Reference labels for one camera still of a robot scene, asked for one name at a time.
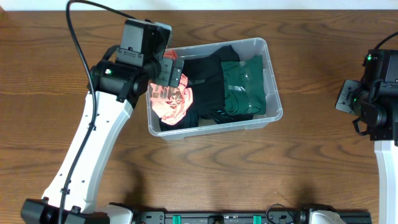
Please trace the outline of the dark navy garment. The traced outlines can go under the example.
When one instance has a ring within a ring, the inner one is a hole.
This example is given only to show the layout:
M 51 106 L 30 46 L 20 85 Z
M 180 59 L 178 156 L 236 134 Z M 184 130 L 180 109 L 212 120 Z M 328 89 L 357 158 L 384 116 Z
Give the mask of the dark navy garment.
M 195 128 L 198 127 L 198 119 L 197 110 L 188 110 L 186 115 L 175 125 L 166 124 L 159 118 L 159 127 L 161 131 Z

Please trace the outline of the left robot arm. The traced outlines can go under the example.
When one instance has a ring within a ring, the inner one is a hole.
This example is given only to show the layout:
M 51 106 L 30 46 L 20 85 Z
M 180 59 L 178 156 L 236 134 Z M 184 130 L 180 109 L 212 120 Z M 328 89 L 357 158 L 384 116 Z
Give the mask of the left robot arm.
M 134 211 L 111 203 L 96 208 L 98 188 L 114 143 L 150 80 L 176 86 L 183 60 L 161 57 L 144 63 L 112 62 L 103 57 L 90 71 L 91 81 L 80 124 L 42 198 L 27 199 L 25 223 L 132 223 Z

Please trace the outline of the clear plastic storage bin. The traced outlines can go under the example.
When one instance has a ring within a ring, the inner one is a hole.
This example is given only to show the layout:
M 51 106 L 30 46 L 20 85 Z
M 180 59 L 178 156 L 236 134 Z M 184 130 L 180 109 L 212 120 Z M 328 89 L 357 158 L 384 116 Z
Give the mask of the clear plastic storage bin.
M 210 119 L 199 119 L 198 126 L 195 128 L 162 131 L 160 129 L 159 117 L 152 110 L 152 103 L 150 101 L 152 90 L 148 89 L 146 92 L 146 104 L 148 130 L 151 135 L 170 141 L 183 139 L 190 136 L 215 134 L 227 131 L 236 131 L 240 129 L 259 129 L 267 126 L 271 122 L 281 119 L 283 116 L 283 108 L 279 97 L 279 91 L 277 89 L 268 45 L 264 39 L 255 37 L 251 39 L 193 45 L 174 48 L 174 51 L 177 53 L 179 59 L 194 59 L 207 57 L 225 45 L 232 46 L 241 60 L 248 60 L 255 55 L 262 55 L 264 80 L 263 87 L 266 100 L 266 113 L 264 115 L 255 115 L 252 120 L 226 124 L 216 124 Z

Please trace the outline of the black shirt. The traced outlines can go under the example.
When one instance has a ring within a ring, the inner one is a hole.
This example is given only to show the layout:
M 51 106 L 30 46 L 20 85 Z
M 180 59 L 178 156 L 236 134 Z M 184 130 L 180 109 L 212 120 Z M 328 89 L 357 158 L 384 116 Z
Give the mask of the black shirt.
M 212 54 L 218 55 L 221 62 L 239 62 L 239 55 L 234 51 L 232 46 L 224 46 L 213 52 Z M 252 114 L 238 114 L 231 115 L 228 114 L 224 109 L 222 110 L 210 110 L 206 114 L 199 114 L 203 119 L 212 119 L 217 124 L 233 123 L 238 121 L 251 120 L 253 118 Z

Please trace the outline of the dark green garment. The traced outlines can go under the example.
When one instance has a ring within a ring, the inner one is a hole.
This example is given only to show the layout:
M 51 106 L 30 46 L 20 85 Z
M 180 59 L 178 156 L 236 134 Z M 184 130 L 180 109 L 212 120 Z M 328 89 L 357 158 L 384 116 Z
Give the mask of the dark green garment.
M 223 62 L 221 67 L 225 111 L 230 115 L 264 115 L 267 103 L 262 55 L 240 62 Z

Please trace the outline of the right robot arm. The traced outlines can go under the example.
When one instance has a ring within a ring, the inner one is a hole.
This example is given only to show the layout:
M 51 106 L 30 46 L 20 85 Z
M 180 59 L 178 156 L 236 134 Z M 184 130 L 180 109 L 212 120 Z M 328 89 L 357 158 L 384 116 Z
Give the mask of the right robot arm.
M 355 115 L 355 131 L 374 143 L 379 223 L 397 224 L 397 51 L 370 49 L 363 66 L 359 81 L 345 80 L 335 109 Z

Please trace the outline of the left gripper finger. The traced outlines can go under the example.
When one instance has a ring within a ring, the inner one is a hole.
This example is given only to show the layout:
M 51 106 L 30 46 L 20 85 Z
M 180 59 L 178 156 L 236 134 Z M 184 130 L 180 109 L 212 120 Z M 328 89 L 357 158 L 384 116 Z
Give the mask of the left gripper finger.
M 175 59 L 170 73 L 169 86 L 178 87 L 182 76 L 184 60 Z
M 168 86 L 170 82 L 170 77 L 172 76 L 172 69 L 174 65 L 174 60 L 170 58 L 163 58 L 160 61 L 160 73 L 155 79 L 155 83 L 161 86 Z

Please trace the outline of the coral orange shirt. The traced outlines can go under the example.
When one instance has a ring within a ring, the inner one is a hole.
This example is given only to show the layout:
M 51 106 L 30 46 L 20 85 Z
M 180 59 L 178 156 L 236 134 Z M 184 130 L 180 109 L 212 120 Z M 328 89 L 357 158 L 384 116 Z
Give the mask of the coral orange shirt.
M 181 68 L 177 69 L 177 73 L 177 87 L 162 86 L 154 82 L 149 84 L 152 110 L 161 122 L 172 126 L 186 117 L 193 104 L 193 91 L 188 87 L 188 78 L 182 73 Z

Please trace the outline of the black garment with tape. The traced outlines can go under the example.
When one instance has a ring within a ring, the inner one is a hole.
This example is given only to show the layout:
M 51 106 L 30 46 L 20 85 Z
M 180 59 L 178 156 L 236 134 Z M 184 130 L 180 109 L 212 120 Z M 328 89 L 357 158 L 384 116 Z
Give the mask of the black garment with tape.
M 185 60 L 183 74 L 193 92 L 193 110 L 206 114 L 224 108 L 223 70 L 218 55 Z

